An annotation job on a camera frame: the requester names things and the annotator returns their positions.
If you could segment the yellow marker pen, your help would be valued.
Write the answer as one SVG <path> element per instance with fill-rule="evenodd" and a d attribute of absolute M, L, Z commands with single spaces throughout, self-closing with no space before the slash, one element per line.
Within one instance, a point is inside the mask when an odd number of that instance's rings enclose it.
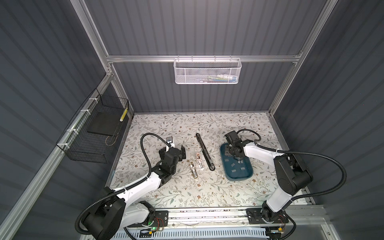
<path fill-rule="evenodd" d="M 121 115 L 121 117 L 120 117 L 120 122 L 124 121 L 124 119 L 125 119 L 125 117 L 127 115 L 127 112 L 128 112 L 128 108 L 125 108 L 123 113 L 122 113 L 122 115 Z"/>

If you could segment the black foam pad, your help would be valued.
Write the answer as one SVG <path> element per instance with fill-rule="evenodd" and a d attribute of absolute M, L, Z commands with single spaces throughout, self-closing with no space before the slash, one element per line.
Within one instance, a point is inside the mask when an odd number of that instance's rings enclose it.
<path fill-rule="evenodd" d="M 120 117 L 117 114 L 98 112 L 87 128 L 87 132 L 112 137 L 119 131 L 121 125 Z"/>

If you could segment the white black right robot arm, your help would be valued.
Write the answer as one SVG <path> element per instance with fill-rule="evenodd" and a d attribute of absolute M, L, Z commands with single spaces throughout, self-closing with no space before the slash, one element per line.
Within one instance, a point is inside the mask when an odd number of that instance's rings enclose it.
<path fill-rule="evenodd" d="M 313 180 L 304 160 L 296 154 L 267 148 L 256 141 L 243 141 L 236 131 L 227 133 L 225 138 L 229 144 L 229 154 L 236 160 L 254 158 L 275 169 L 278 187 L 264 201 L 261 210 L 261 215 L 267 223 L 282 215 L 283 210 L 294 201 L 294 195 Z"/>

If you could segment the black long stapler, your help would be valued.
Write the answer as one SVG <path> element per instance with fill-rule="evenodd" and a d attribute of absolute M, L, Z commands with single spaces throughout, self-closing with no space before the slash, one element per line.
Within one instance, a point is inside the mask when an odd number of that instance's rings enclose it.
<path fill-rule="evenodd" d="M 198 140 L 198 142 L 199 142 L 199 144 L 201 146 L 201 149 L 202 149 L 202 152 L 203 152 L 203 156 L 204 156 L 204 158 L 206 160 L 206 163 L 207 163 L 210 171 L 214 171 L 216 169 L 216 167 L 215 167 L 215 165 L 214 165 L 214 163 L 213 163 L 213 161 L 212 161 L 212 159 L 211 159 L 211 157 L 209 155 L 209 152 L 208 152 L 208 150 L 207 150 L 207 148 L 206 148 L 206 146 L 205 146 L 205 144 L 204 144 L 204 142 L 203 142 L 203 140 L 201 138 L 201 135 L 199 133 L 196 133 L 196 138 L 197 138 L 197 140 Z"/>

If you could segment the teal plastic tray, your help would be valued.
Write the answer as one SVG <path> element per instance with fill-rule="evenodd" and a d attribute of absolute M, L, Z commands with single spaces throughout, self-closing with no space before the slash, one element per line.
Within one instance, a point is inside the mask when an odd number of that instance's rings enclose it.
<path fill-rule="evenodd" d="M 254 171 L 250 159 L 245 157 L 239 161 L 234 158 L 229 153 L 229 144 L 220 146 L 220 154 L 225 175 L 229 181 L 243 181 L 253 176 Z"/>

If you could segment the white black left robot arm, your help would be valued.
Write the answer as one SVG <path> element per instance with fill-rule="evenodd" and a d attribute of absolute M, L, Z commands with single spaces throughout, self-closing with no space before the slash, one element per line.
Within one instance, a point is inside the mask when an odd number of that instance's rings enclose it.
<path fill-rule="evenodd" d="M 110 240 L 118 230 L 144 224 L 150 225 L 155 218 L 155 208 L 147 201 L 134 202 L 172 179 L 177 164 L 186 159 L 186 149 L 171 147 L 159 151 L 161 160 L 145 176 L 121 189 L 105 187 L 107 195 L 91 204 L 77 218 L 75 229 L 82 235 L 91 235 L 97 240 Z"/>

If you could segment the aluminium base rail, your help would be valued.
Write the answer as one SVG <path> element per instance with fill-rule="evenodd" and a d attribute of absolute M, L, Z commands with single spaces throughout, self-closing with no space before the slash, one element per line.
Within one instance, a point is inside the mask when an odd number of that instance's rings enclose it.
<path fill-rule="evenodd" d="M 264 224 L 261 208 L 253 209 L 171 209 L 155 210 L 137 204 L 123 208 L 101 207 L 85 214 L 81 223 L 93 235 L 112 234 L 124 227 L 147 227 L 172 225 L 173 222 L 210 222 L 245 219 L 246 223 Z"/>

